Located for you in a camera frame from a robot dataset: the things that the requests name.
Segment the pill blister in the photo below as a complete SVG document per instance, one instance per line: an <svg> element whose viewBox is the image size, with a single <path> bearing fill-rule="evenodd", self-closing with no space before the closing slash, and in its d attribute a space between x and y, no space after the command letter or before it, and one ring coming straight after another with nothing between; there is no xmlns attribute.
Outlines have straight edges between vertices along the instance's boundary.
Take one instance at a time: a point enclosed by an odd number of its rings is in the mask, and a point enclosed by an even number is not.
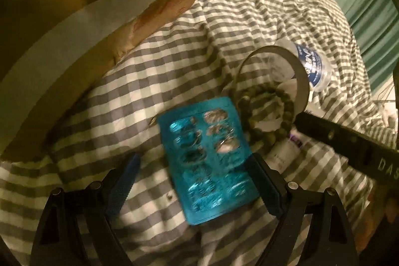
<svg viewBox="0 0 399 266"><path fill-rule="evenodd" d="M167 111L157 121L189 224L206 222L259 196L242 166L251 150L229 98Z"/></svg>

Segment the cardboard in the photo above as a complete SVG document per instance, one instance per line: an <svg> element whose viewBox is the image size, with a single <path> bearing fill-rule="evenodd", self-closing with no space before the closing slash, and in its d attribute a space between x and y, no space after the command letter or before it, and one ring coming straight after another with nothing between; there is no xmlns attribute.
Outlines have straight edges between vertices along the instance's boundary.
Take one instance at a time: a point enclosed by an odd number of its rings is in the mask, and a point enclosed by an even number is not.
<svg viewBox="0 0 399 266"><path fill-rule="evenodd" d="M194 1L0 0L0 160L34 160L89 87Z"/></svg>

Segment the plastic container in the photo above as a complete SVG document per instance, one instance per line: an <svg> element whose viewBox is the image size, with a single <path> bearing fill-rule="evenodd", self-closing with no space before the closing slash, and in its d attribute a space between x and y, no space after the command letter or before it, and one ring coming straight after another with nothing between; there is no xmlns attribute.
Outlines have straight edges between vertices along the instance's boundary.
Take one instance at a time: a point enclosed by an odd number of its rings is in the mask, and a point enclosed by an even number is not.
<svg viewBox="0 0 399 266"><path fill-rule="evenodd" d="M302 141L291 134L288 139L277 143L266 156L268 166L280 174L296 159L300 153Z"/></svg>
<svg viewBox="0 0 399 266"><path fill-rule="evenodd" d="M259 196L242 166L252 152L228 97L167 111L157 121L189 224L206 222Z"/></svg>
<svg viewBox="0 0 399 266"><path fill-rule="evenodd" d="M277 40L274 45L289 50L301 61L315 92L320 92L328 86L331 81L332 67L324 53L318 53L286 38ZM268 63L273 80L281 83L294 77L290 64L281 56L277 54L269 56Z"/></svg>

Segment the white plastic bottle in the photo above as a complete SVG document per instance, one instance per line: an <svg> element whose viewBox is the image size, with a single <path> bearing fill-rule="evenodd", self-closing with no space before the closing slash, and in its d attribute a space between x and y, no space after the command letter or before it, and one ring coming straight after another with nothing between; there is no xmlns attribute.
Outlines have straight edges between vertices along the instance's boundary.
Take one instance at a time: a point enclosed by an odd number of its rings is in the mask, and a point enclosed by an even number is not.
<svg viewBox="0 0 399 266"><path fill-rule="evenodd" d="M293 134L288 139L277 143L266 156L268 166L282 173L299 156L302 141Z"/></svg>
<svg viewBox="0 0 399 266"><path fill-rule="evenodd" d="M320 92L328 86L331 80L332 67L324 53L305 48L286 38L277 40L274 45L289 50L301 61L315 92ZM268 63L275 81L282 82L294 77L294 71L290 64L281 56L270 56Z"/></svg>

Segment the checkered bedsheet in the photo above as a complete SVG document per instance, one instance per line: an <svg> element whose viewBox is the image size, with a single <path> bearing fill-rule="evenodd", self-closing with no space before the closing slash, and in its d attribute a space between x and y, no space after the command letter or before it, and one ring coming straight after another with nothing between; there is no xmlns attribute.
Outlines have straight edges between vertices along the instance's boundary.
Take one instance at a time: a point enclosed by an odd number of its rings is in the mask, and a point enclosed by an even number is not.
<svg viewBox="0 0 399 266"><path fill-rule="evenodd" d="M260 199L198 226L189 226L172 187L159 127L151 118L177 105L220 96L249 52L278 38L324 51L334 68L313 102L326 117L388 144L371 101L367 73L348 22L334 0L196 0L190 10L147 38L71 110L39 162L0 164L0 235L28 265L49 192L86 187L117 166L127 150L142 154L138 179L112 227L137 266L254 265L277 221ZM252 82L267 78L260 58L247 65ZM372 187L326 145L308 140L284 172L303 188L339 193L354 223ZM291 256L300 256L309 220ZM87 228L81 233L99 265Z"/></svg>

